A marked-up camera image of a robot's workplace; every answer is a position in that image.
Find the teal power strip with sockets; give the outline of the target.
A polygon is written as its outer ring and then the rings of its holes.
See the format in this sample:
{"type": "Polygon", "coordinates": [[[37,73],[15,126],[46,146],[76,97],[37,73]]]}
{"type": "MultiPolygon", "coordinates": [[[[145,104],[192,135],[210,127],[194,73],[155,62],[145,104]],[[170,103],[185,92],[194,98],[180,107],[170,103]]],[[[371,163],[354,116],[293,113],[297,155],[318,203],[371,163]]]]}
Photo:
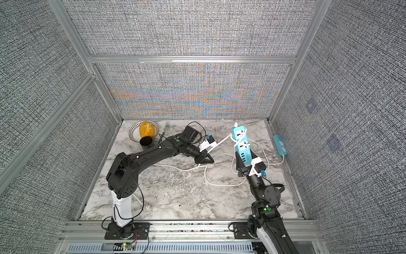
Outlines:
{"type": "Polygon", "coordinates": [[[244,126],[235,126],[231,129],[230,135],[234,143],[235,151],[240,156],[242,162],[248,165],[252,162],[250,143],[247,138],[247,129],[244,126]]]}

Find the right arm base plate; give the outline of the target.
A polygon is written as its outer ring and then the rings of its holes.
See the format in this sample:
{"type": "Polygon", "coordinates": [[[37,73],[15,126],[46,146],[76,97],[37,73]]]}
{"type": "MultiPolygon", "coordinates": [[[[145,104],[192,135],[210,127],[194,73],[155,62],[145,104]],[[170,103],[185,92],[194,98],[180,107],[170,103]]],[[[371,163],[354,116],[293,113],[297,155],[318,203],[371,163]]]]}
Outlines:
{"type": "Polygon", "coordinates": [[[228,230],[233,233],[234,238],[237,240],[259,239],[255,233],[254,226],[248,222],[230,222],[228,230]]]}

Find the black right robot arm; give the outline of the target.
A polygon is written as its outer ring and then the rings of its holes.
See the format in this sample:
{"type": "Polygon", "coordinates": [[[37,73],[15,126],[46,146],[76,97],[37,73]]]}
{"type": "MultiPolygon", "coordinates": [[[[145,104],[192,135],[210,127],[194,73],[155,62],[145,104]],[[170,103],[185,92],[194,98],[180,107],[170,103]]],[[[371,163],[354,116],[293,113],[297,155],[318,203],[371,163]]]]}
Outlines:
{"type": "Polygon", "coordinates": [[[251,155],[251,163],[246,164],[247,156],[235,153],[238,176],[248,180],[255,198],[251,205],[252,214],[248,217],[249,233],[261,240],[270,254],[297,254],[298,250],[278,211],[285,187],[283,184],[271,183],[266,178],[266,164],[253,152],[251,155]]]}

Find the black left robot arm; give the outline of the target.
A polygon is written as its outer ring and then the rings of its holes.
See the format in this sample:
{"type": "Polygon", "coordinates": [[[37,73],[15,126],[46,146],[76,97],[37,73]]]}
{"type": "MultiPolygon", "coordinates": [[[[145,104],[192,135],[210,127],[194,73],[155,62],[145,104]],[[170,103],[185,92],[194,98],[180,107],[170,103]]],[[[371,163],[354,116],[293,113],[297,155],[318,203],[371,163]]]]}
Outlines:
{"type": "Polygon", "coordinates": [[[138,215],[132,215],[132,195],[140,189],[139,174],[150,166],[179,154],[193,158],[197,165],[214,163],[206,149],[196,146],[198,136],[203,138],[200,132],[187,126],[182,133],[166,137],[160,144],[142,152],[130,155],[122,152],[116,156],[106,176],[113,198],[112,222],[107,232],[116,230],[121,239],[130,239],[135,235],[133,223],[138,215]]]}

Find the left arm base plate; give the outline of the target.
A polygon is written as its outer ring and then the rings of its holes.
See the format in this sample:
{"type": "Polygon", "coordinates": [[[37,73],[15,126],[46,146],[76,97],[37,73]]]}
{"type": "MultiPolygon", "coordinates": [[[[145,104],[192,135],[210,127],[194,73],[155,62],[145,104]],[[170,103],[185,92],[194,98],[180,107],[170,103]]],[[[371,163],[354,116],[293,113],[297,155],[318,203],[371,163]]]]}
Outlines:
{"type": "Polygon", "coordinates": [[[105,240],[147,240],[150,231],[149,222],[129,223],[124,227],[119,227],[115,222],[108,225],[105,240]]]}

